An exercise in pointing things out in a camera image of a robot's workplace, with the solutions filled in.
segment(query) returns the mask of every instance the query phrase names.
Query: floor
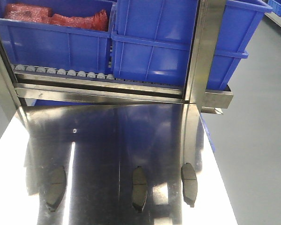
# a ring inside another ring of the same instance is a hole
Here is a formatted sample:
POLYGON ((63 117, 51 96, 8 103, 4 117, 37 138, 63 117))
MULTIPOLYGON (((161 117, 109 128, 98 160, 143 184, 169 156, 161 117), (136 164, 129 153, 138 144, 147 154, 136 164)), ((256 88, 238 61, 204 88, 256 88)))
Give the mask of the floor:
POLYGON ((203 116, 238 224, 281 225, 281 29, 265 18, 247 51, 229 109, 203 116))

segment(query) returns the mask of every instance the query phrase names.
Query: metal post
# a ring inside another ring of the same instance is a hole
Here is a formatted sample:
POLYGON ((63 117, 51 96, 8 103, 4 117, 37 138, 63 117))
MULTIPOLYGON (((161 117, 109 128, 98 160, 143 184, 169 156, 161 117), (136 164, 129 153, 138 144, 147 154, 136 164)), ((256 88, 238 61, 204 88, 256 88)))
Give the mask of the metal post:
POLYGON ((226 0, 201 0, 184 99, 201 111, 226 0))
POLYGON ((18 98, 13 82, 16 82, 15 75, 0 41, 0 104, 8 120, 12 119, 18 107, 25 104, 18 98))

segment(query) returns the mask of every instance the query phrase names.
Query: red plastic bag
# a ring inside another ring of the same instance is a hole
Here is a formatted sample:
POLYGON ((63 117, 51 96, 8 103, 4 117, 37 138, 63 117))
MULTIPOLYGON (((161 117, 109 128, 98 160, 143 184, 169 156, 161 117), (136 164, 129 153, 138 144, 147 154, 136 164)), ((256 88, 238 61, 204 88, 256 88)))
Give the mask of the red plastic bag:
POLYGON ((5 14, 7 15, 9 12, 31 12, 33 17, 51 17, 52 9, 49 7, 43 6, 34 6, 23 3, 15 3, 15 4, 7 4, 5 8, 5 14))
POLYGON ((6 6, 4 18, 90 30, 108 31, 108 16, 105 9, 102 9, 100 12, 90 17, 67 17, 59 14, 54 14, 51 17, 51 15, 51 8, 17 3, 8 4, 6 6))
POLYGON ((54 14, 51 19, 51 24, 90 30, 108 31, 108 16, 105 9, 102 9, 100 12, 91 17, 66 17, 63 15, 54 14))

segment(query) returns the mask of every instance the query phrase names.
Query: shelf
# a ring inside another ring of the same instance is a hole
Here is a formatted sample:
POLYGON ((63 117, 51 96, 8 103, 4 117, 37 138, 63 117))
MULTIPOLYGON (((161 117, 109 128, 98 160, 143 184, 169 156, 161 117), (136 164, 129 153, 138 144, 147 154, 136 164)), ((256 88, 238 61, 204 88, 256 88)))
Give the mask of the shelf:
POLYGON ((266 16, 281 27, 281 17, 279 17, 275 13, 266 13, 266 16))

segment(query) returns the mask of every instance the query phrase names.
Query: blue plastic bin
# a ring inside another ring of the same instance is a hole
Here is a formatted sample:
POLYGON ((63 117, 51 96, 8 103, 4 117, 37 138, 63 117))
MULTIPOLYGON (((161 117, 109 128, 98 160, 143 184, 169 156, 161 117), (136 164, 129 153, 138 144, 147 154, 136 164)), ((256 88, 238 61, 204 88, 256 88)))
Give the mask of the blue plastic bin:
POLYGON ((281 0, 268 0, 268 4, 273 7, 273 12, 281 16, 281 0))
MULTIPOLYGON (((11 63, 108 73, 111 23, 108 32, 50 24, 2 19, 5 6, 16 0, 0 0, 0 37, 11 63)), ((51 7, 65 16, 90 16, 105 9, 115 13, 115 3, 106 0, 21 0, 51 7)))
POLYGON ((264 13, 271 11, 262 0, 227 0, 216 48, 243 53, 264 13))
POLYGON ((198 0, 119 0, 119 35, 189 44, 198 0))
POLYGON ((247 59, 248 52, 237 53, 216 50, 212 62, 207 89, 224 90, 241 59, 247 59))
POLYGON ((112 33, 116 78, 183 86, 190 46, 112 33))

